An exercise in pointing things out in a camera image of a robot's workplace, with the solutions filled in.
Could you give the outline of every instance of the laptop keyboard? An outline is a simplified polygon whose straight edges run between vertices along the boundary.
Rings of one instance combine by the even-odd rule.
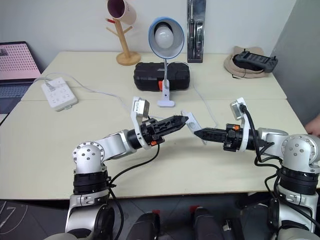
[[[1,86],[0,99],[3,98],[22,98],[29,86]]]

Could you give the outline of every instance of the laptop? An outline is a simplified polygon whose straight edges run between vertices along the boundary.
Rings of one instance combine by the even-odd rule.
[[[0,43],[0,114],[8,114],[33,81],[39,66],[25,41]]]

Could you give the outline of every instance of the wooden mug tree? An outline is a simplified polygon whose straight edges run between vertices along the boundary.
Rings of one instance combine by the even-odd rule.
[[[124,66],[137,64],[140,61],[141,56],[139,53],[135,51],[129,51],[127,41],[125,38],[125,33],[130,31],[133,27],[130,26],[126,30],[123,30],[121,22],[118,19],[115,19],[115,18],[112,18],[112,19],[113,20],[106,18],[105,20],[115,25],[116,32],[109,27],[106,27],[106,29],[119,38],[122,49],[123,49],[123,52],[120,53],[118,56],[116,56],[116,61],[118,62],[118,64],[124,65]]]

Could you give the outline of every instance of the blue lamp shade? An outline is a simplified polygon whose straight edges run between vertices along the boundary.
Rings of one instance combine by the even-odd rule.
[[[168,26],[173,33],[173,43],[168,48],[161,48],[156,42],[156,27],[161,25],[161,23]],[[170,17],[162,16],[156,18],[149,27],[148,40],[150,48],[159,58],[173,59],[182,51],[182,48],[185,44],[185,35],[182,27],[176,20]]]

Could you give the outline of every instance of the power strip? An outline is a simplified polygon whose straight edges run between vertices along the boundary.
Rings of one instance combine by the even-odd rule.
[[[42,84],[41,88],[50,107],[57,112],[69,109],[78,102],[78,99],[62,77]]]

